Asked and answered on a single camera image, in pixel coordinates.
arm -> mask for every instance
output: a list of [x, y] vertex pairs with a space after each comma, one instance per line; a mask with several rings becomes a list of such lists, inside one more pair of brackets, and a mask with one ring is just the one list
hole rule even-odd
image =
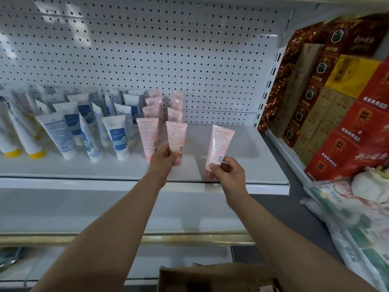
[[266, 211], [248, 194], [245, 172], [239, 163], [230, 157], [225, 157], [224, 161], [221, 167], [215, 164], [209, 167], [220, 181], [228, 205], [242, 221], [286, 292], [376, 291]]
[[31, 291], [121, 291], [177, 156], [169, 156], [168, 145], [153, 154], [148, 173], [70, 243]]

yellow cap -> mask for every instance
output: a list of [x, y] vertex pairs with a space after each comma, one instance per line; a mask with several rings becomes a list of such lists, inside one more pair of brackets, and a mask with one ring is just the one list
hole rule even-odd
[[40, 159], [40, 158], [43, 158], [44, 156], [46, 156], [46, 152], [40, 151], [40, 152], [37, 152], [35, 154], [28, 154], [28, 156], [32, 159]]
[[11, 151], [11, 152], [5, 152], [4, 156], [6, 156], [7, 158], [14, 158], [14, 157], [20, 156], [21, 154], [22, 154], [22, 150], [16, 149], [16, 150]]

perforated metal panel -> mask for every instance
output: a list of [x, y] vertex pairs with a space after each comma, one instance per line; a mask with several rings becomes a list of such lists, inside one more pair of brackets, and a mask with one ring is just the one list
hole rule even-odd
[[186, 121], [246, 126], [266, 102], [291, 12], [173, 0], [0, 1], [3, 83], [162, 89], [164, 107], [178, 89]]

right hand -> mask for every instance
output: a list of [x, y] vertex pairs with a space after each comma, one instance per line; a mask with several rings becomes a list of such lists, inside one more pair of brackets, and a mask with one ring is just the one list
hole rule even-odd
[[211, 163], [209, 168], [216, 175], [216, 179], [220, 181], [226, 194], [227, 203], [230, 205], [235, 200], [238, 201], [249, 196], [249, 193], [246, 190], [244, 169], [240, 164], [234, 158], [227, 156], [224, 157], [223, 162], [220, 166]]

floor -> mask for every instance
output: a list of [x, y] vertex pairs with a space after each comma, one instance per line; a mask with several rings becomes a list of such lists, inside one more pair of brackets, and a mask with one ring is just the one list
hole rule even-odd
[[[316, 218], [304, 205], [300, 204], [303, 197], [307, 197], [304, 189], [291, 171], [287, 163], [281, 157], [270, 139], [263, 134], [263, 139], [273, 153], [284, 174], [288, 178], [291, 188], [289, 196], [277, 195], [254, 195], [254, 198], [270, 211], [282, 223], [292, 230], [303, 235], [305, 238], [316, 244], [335, 259], [343, 262], [338, 251], [332, 243], [327, 227]], [[256, 246], [233, 247], [235, 260], [244, 263], [264, 262]], [[28, 289], [0, 289], [1, 292], [27, 292]], [[156, 286], [129, 286], [123, 288], [124, 292], [155, 292]]]

